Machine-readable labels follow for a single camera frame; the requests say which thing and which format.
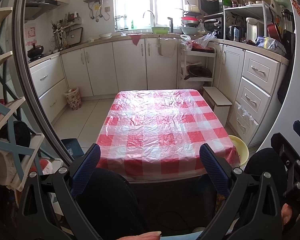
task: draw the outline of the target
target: green bowl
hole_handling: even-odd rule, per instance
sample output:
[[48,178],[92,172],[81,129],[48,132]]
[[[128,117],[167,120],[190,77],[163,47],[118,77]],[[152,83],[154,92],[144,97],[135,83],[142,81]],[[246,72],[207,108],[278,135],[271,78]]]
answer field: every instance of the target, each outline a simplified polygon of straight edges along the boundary
[[153,34],[167,34],[169,27],[152,27]]

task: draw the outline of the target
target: pink basket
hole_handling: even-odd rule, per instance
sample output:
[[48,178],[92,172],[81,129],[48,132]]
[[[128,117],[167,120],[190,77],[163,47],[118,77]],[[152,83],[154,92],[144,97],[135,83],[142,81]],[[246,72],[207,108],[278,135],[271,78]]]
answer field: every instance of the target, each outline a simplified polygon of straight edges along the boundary
[[67,90],[63,94],[67,98],[67,102],[68,102],[71,110],[77,110],[82,106],[78,87],[71,89],[71,92],[69,92],[69,90]]

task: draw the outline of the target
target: tablecloth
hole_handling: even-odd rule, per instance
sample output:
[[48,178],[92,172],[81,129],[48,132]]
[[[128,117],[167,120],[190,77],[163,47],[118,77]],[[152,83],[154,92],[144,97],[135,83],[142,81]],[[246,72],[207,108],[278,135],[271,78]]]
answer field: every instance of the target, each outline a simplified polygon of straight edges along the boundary
[[226,130],[197,90],[117,94],[96,143],[98,167],[128,180],[162,180],[205,173],[200,146],[208,143],[233,167],[239,156]]

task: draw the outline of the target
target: table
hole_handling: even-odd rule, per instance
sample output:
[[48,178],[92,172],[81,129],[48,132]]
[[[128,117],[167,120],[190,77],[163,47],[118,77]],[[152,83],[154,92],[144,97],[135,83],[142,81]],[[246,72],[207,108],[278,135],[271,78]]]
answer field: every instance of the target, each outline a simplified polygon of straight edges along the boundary
[[122,91],[96,143],[97,167],[130,181],[162,181],[205,174],[199,149],[208,143],[233,167],[238,153],[226,130],[197,90]]

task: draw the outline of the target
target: range hood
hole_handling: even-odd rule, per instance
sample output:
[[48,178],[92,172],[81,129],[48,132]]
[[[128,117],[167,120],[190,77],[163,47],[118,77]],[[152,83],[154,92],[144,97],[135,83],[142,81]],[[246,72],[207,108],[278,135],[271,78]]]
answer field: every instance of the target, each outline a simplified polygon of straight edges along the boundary
[[56,0],[26,0],[25,22],[37,19],[57,6]]

